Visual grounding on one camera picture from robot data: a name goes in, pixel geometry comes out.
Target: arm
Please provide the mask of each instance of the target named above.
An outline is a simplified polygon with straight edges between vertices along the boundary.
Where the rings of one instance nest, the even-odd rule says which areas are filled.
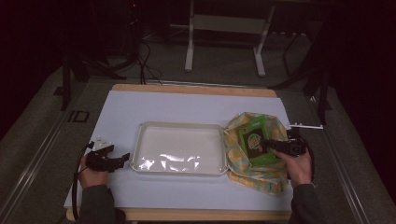
[[[107,192],[108,172],[96,172],[86,167],[86,157],[81,159],[78,177],[82,191],[78,224],[116,223],[114,199]]]
[[[312,185],[312,161],[309,150],[297,158],[273,151],[285,161],[293,186],[289,224],[326,223]]]

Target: patterned cloth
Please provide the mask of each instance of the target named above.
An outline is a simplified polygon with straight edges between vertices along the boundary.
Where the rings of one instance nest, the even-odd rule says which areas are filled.
[[[252,167],[247,155],[240,147],[238,131],[258,116],[266,117],[264,127],[269,138],[278,141],[288,140],[285,127],[275,116],[245,112],[235,117],[224,131],[226,155],[231,171],[227,174],[233,182],[263,193],[277,195],[286,190],[289,182],[285,162],[277,160],[275,163]]]

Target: sleeve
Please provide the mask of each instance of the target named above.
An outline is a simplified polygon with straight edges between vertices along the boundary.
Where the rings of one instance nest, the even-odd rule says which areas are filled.
[[[313,185],[303,184],[294,188],[291,210],[289,224],[327,223]]]
[[[106,185],[92,186],[82,191],[77,224],[91,223],[116,223],[114,199],[107,193]]]

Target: hand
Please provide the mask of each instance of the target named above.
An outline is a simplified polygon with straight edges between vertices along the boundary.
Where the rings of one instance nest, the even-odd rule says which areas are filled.
[[[291,186],[312,183],[312,161],[309,150],[299,157],[291,157],[285,153],[273,150],[274,154],[284,160],[291,179]]]
[[[96,185],[106,185],[108,172],[98,172],[87,167],[87,156],[81,158],[81,171],[78,180],[85,189]]]

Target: plastic tray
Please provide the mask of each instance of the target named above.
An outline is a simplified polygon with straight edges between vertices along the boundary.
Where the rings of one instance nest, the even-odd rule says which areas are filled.
[[[131,167],[142,174],[222,175],[223,129],[217,124],[141,124]]]

